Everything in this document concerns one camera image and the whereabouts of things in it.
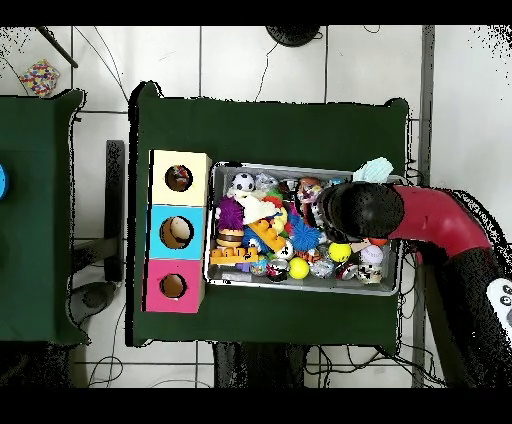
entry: blue object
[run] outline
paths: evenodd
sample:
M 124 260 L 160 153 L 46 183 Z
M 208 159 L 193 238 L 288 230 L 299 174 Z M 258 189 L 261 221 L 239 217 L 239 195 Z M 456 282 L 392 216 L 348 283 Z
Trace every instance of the blue object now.
M 316 228 L 308 227 L 298 215 L 288 215 L 288 221 L 292 227 L 290 241 L 295 251 L 307 252 L 309 249 L 314 249 L 318 246 L 320 231 Z
M 8 188 L 9 179 L 7 178 L 7 173 L 5 172 L 5 168 L 0 165 L 0 199 L 5 197 Z
M 149 241 L 150 259 L 202 259 L 201 246 L 204 242 L 203 216 L 205 208 L 186 206 L 153 205 L 151 207 L 151 230 Z M 160 226 L 170 217 L 182 216 L 194 229 L 192 240 L 184 249 L 169 249 L 160 240 Z
M 252 238 L 256 239 L 260 244 L 261 250 L 258 252 L 259 254 L 266 255 L 270 251 L 269 247 L 265 244 L 265 242 L 262 239 L 260 239 L 258 234 L 251 230 L 251 227 L 244 225 L 244 236 L 242 237 L 242 246 L 248 247 L 249 240 Z

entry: orange toy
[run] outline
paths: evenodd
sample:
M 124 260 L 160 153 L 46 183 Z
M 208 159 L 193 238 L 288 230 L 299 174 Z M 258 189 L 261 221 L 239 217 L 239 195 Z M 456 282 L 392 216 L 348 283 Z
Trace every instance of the orange toy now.
M 388 242 L 387 239 L 373 239 L 373 238 L 369 238 L 368 240 L 370 241 L 371 244 L 374 244 L 375 246 L 384 246 Z
M 249 227 L 274 252 L 277 252 L 284 247 L 286 243 L 285 239 L 281 236 L 278 236 L 276 230 L 269 228 L 268 221 L 260 219 L 259 221 L 249 224 Z
M 245 262 L 258 262 L 258 250 L 255 247 L 249 247 L 247 253 L 243 247 L 235 249 L 227 247 L 223 250 L 212 249 L 210 253 L 210 264 L 212 265 L 242 264 Z

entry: dark green tabletop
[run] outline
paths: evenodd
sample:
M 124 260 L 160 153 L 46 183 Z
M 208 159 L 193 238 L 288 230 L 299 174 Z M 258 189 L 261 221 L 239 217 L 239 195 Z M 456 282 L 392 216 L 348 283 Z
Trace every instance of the dark green tabletop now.
M 68 318 L 70 124 L 83 92 L 0 96 L 0 340 L 87 341 Z
M 197 314 L 141 312 L 142 261 L 150 149 L 205 152 L 240 161 L 356 170 L 386 157 L 403 175 L 408 105 L 239 103 L 161 98 L 141 84 L 130 101 L 130 194 L 127 271 L 133 340 L 147 339 L 381 345 L 394 351 L 397 296 L 312 293 L 207 285 Z

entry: round hole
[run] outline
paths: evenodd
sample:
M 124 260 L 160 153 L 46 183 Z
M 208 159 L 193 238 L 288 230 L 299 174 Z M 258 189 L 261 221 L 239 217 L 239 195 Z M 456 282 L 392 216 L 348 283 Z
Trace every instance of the round hole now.
M 186 290 L 185 279 L 179 274 L 166 275 L 160 281 L 160 291 L 166 297 L 177 299 L 183 296 Z
M 167 218 L 160 226 L 160 240 L 169 249 L 184 249 L 193 237 L 192 224 L 182 216 Z
M 173 165 L 165 173 L 165 184 L 172 191 L 185 191 L 192 185 L 192 172 L 186 166 Z

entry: blue fuzzy toy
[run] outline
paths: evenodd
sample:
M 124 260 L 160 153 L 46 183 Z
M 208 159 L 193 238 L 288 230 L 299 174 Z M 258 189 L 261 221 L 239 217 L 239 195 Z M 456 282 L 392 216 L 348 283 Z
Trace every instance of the blue fuzzy toy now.
M 242 246 L 243 247 L 249 247 L 249 240 L 255 239 L 259 245 L 260 245 L 260 251 L 259 253 L 262 255 L 266 255 L 268 252 L 270 252 L 269 247 L 265 244 L 265 242 L 259 238 L 259 236 L 251 230 L 250 227 L 244 226 L 244 236 L 242 237 Z
M 293 250 L 307 252 L 309 249 L 314 249 L 318 246 L 320 231 L 307 226 L 298 215 L 288 215 L 288 221 L 292 226 L 290 241 L 292 242 Z

